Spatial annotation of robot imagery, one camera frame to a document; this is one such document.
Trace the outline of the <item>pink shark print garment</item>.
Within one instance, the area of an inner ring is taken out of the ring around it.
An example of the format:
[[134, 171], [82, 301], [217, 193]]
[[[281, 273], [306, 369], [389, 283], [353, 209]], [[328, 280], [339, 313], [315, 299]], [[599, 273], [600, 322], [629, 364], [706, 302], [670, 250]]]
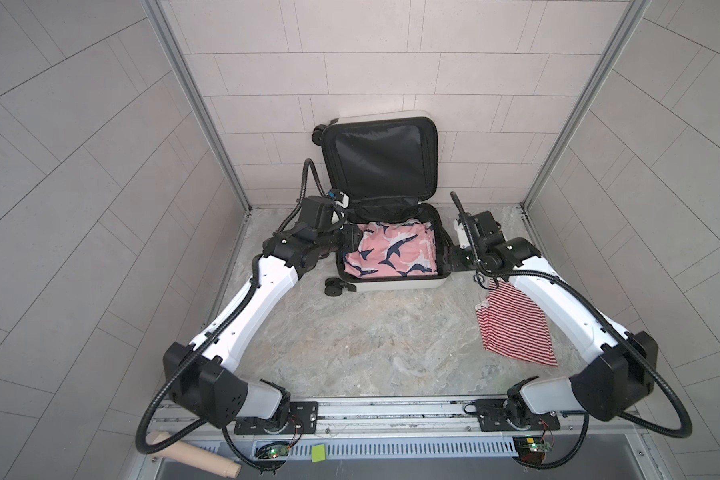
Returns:
[[437, 250], [430, 222], [358, 224], [354, 251], [342, 257], [344, 272], [361, 280], [436, 276]]

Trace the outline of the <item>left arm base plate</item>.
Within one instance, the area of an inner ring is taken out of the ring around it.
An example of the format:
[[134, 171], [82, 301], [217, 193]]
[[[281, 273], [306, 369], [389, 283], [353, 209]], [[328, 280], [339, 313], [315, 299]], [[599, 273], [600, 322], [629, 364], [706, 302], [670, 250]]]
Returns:
[[290, 401], [281, 405], [270, 418], [237, 418], [233, 431], [236, 436], [314, 434], [318, 409], [316, 401]]

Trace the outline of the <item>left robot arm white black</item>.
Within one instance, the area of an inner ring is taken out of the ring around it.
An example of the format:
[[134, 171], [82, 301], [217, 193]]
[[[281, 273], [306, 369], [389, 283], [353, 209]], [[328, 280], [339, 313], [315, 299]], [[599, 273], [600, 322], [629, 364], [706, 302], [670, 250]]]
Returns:
[[[165, 450], [205, 424], [226, 430], [233, 421], [257, 419], [269, 431], [287, 426], [289, 392], [272, 382], [246, 381], [236, 370], [276, 304], [320, 260], [343, 246], [349, 203], [349, 197], [339, 190], [301, 199], [253, 258], [250, 277], [232, 301], [189, 344], [175, 343], [165, 352], [166, 382], [137, 427], [139, 453]], [[149, 437], [147, 430], [164, 398], [197, 418], [157, 440]]]

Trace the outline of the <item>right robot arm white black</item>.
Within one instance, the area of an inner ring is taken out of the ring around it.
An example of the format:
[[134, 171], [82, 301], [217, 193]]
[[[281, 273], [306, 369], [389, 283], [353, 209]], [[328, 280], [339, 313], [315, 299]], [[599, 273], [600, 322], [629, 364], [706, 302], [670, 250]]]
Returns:
[[612, 321], [563, 280], [527, 239], [506, 239], [490, 212], [458, 211], [457, 266], [474, 273], [488, 295], [476, 308], [483, 345], [511, 358], [552, 363], [550, 325], [566, 336], [585, 368], [559, 378], [522, 380], [506, 393], [504, 415], [528, 429], [545, 414], [577, 412], [599, 421], [621, 418], [671, 438], [693, 423], [657, 370], [658, 345], [645, 331]]

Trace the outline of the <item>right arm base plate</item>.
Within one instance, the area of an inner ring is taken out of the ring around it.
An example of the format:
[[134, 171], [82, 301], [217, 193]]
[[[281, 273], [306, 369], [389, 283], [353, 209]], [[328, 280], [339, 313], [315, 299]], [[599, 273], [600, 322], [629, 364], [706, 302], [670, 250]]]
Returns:
[[475, 417], [481, 432], [542, 432], [558, 431], [560, 421], [556, 415], [521, 413], [512, 416], [506, 398], [484, 398], [469, 402], [463, 407], [467, 416]]

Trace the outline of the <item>red white striped garment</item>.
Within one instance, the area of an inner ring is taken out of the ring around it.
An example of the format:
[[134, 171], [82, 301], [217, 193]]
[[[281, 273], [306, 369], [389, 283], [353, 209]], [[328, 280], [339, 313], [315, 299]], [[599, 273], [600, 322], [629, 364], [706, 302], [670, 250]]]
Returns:
[[475, 307], [475, 314], [485, 350], [514, 360], [558, 366], [545, 314], [511, 283], [500, 282]]

